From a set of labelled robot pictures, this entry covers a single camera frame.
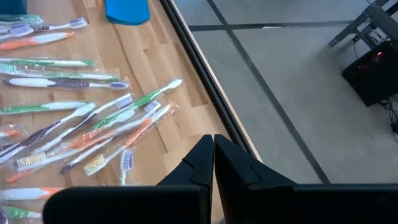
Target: gray floor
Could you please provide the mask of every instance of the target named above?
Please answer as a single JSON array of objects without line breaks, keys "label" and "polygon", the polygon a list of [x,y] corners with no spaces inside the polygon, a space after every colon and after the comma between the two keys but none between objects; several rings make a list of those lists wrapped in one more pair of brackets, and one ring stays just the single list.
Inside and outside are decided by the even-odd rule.
[{"label": "gray floor", "polygon": [[[354,19],[365,0],[214,0],[229,24]],[[207,0],[176,0],[188,25],[220,24]],[[273,94],[332,183],[398,181],[398,143],[387,113],[367,108],[341,77],[355,60],[343,27],[235,30]],[[320,182],[226,31],[193,33],[262,160],[301,183]],[[369,49],[358,42],[358,56]]]}]

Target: wooden countertop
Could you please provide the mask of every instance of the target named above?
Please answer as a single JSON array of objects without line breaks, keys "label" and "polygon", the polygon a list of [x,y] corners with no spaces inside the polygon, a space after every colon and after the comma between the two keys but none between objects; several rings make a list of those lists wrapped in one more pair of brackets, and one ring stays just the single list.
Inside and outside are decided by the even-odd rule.
[{"label": "wooden countertop", "polygon": [[[180,109],[165,118],[141,139],[135,148],[135,166],[127,175],[127,183],[155,185],[181,161],[204,134],[228,136],[199,76],[184,51],[168,17],[158,0],[149,0],[151,20],[141,26],[109,23],[102,1],[96,0],[34,0],[28,1],[28,12],[38,14],[49,23],[64,23],[83,16],[90,24],[75,31],[71,39],[38,45],[10,52],[0,57],[56,57],[94,59],[96,68],[119,68],[131,82],[136,98],[181,78],[183,85],[165,95]],[[4,106],[16,103],[45,103],[58,100],[93,100],[100,105],[126,92],[68,91],[2,86],[0,102]],[[35,113],[0,117],[1,124],[23,124],[30,133],[46,127],[68,115],[70,111]],[[82,173],[82,167],[60,175],[59,169],[45,169],[3,188],[71,187],[81,185],[117,185],[119,158],[92,178]],[[212,220],[222,218],[222,208],[216,186],[213,189]],[[12,202],[21,208],[39,212],[44,202]]]}]

